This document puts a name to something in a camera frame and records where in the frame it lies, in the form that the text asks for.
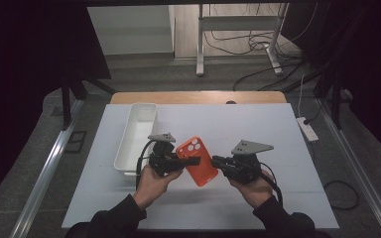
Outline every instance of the orange phone case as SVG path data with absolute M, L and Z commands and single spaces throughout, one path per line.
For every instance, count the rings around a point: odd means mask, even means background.
M 184 142 L 176 149 L 180 159 L 200 157 L 198 166 L 188 166 L 187 171 L 198 186 L 204 186 L 218 175 L 218 169 L 211 164 L 211 156 L 200 137 L 195 136 Z

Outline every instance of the white table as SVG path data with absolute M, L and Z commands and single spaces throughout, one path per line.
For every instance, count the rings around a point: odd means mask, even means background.
M 130 107 L 106 106 L 64 228 L 89 221 L 98 210 L 110 209 L 134 192 L 135 183 L 113 167 Z M 274 171 L 285 209 L 307 214 L 317 228 L 338 228 L 290 104 L 176 104 L 158 105 L 157 110 L 155 133 L 171 132 L 175 146 L 199 136 L 212 156 L 226 157 L 241 139 L 273 145 L 274 150 L 257 156 Z M 184 171 L 147 214 L 139 229 L 264 228 L 222 172 L 198 187 Z

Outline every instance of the power strip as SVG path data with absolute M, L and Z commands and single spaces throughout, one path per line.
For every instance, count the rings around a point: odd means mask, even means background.
M 305 137 L 308 139 L 308 141 L 317 141 L 319 139 L 317 133 L 315 133 L 314 129 L 312 129 L 310 124 L 305 125 L 305 123 L 303 123 L 305 120 L 305 117 L 297 118 L 297 122 L 299 123 L 300 129 L 302 129 L 302 132 L 303 134 L 305 134 Z

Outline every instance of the white plastic container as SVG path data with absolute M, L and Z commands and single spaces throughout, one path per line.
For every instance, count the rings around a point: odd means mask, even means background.
M 127 179 L 135 179 L 138 158 L 150 141 L 156 123 L 157 106 L 154 103 L 135 103 L 129 111 L 125 131 L 114 161 L 114 168 Z M 144 153 L 146 157 L 152 146 Z

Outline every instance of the person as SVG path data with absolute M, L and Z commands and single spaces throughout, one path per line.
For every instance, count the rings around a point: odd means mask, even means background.
M 146 208 L 167 191 L 168 185 L 177 179 L 183 171 L 171 172 L 160 177 L 150 167 L 142 170 L 140 183 L 133 195 L 128 194 L 110 210 L 101 210 L 94 214 L 90 222 L 80 222 L 72 226 L 65 238 L 111 238 L 129 237 L 138 227 L 140 220 L 146 218 Z M 330 237 L 315 230 L 314 222 L 305 214 L 288 214 L 273 194 L 273 189 L 261 178 L 247 184 L 230 179 L 246 202 L 253 207 L 253 214 L 265 226 L 265 237 L 308 238 Z

